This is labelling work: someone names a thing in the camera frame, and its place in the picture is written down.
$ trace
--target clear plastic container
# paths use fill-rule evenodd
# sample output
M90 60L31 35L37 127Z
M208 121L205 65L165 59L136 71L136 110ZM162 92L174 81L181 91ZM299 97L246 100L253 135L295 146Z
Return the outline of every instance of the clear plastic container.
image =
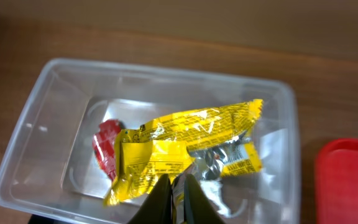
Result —
M126 223L144 197L104 208L110 180L91 147L109 118L138 128L165 114L265 100L254 141L261 173L222 180L228 223L298 223L297 115L285 84L232 75L82 60L51 60L17 122L0 167L0 205L71 223Z

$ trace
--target red wrapper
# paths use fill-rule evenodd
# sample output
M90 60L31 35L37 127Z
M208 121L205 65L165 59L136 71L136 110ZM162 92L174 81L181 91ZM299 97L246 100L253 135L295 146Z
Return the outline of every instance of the red wrapper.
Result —
M121 131L119 120L109 119L99 125L100 131L93 136L92 146L100 169L114 181L116 172L116 153L114 142Z

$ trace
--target red container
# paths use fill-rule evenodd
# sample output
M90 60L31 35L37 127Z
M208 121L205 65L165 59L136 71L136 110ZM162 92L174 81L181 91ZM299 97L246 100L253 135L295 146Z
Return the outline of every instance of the red container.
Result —
M319 224L358 224L358 139L338 139L316 160Z

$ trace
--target yellow wrapper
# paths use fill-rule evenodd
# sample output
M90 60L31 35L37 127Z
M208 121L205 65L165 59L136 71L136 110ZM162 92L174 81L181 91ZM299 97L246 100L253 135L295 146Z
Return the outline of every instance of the yellow wrapper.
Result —
M238 146L236 157L238 159L223 166L221 177L250 174L259 172L262 169L262 161L260 161L252 142Z
M153 119L138 130L123 130L123 142L185 141L189 152L222 144L249 130L263 100L177 112Z
M262 100L253 100L219 108L183 111L153 119L140 129L123 129L114 146L114 150L121 152L119 178L113 182L104 204L116 205L149 193L162 174L169 174L173 181L194 161L188 151L238 140L259 119L262 103ZM245 146L245 150L252 168L259 171L261 163L253 144ZM240 162L242 160L224 166L222 175L247 173L249 166L242 166Z
M194 161L183 141L122 143L121 146L122 172L105 198L105 205L150 193L161 175L169 174L172 182Z

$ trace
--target wooden surface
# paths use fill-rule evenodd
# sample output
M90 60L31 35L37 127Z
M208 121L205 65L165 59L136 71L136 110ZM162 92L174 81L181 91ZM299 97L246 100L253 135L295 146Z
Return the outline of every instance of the wooden surface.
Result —
M68 57L270 78L295 91L301 136L301 223L315 223L314 158L327 141L358 138L358 62L22 20L0 21L0 162L40 70ZM29 215L0 207L0 223Z
M0 0L0 15L358 60L358 0Z

